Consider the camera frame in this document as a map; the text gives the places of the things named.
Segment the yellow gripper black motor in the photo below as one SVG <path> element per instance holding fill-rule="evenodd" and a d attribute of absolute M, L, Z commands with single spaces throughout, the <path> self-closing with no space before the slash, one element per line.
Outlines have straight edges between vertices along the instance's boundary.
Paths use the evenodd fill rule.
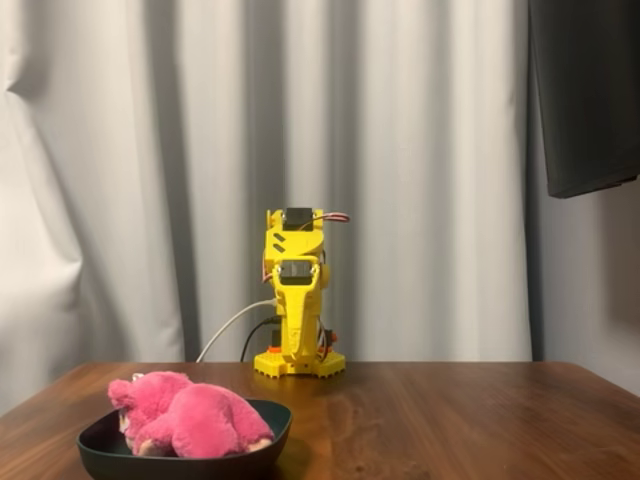
<path fill-rule="evenodd" d="M 313 360 L 317 353 L 322 292 L 329 267 L 315 256 L 278 259 L 273 287 L 282 317 L 281 348 L 286 360 Z"/>

